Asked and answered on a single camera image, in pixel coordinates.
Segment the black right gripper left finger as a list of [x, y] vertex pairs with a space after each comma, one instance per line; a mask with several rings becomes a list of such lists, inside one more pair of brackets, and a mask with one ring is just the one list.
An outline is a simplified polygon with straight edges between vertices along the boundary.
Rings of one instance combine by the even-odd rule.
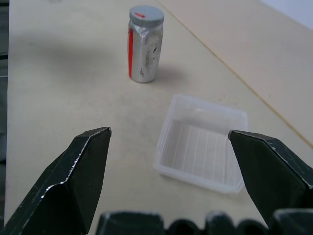
[[76, 136], [40, 175], [0, 235], [86, 235], [100, 198], [111, 128]]

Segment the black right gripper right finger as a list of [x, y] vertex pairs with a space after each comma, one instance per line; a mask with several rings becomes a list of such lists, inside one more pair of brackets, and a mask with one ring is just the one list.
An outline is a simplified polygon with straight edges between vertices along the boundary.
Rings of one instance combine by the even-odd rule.
[[245, 187], [270, 230], [313, 230], [313, 168], [280, 140], [228, 134]]

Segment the clear plastic tray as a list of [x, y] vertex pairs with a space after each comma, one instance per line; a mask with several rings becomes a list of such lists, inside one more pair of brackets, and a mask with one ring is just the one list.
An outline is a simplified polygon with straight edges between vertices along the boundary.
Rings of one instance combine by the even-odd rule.
[[231, 130], [248, 130], [246, 112], [174, 95], [159, 136], [155, 169], [202, 188], [239, 193], [244, 181], [228, 139]]

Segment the silver bottle with grey cap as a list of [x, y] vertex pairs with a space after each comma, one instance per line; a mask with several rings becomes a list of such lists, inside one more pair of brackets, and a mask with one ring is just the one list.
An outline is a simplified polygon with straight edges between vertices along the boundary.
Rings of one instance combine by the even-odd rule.
[[149, 83], [157, 76], [163, 39], [163, 25], [143, 27], [128, 24], [128, 75], [138, 83]]

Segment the grey plastic jar lid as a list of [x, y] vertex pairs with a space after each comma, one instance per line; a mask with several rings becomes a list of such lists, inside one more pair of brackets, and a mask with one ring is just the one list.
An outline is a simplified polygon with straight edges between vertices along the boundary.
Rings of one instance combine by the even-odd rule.
[[164, 13], [153, 6], [137, 5], [130, 9], [130, 21], [142, 27], [155, 27], [163, 24]]

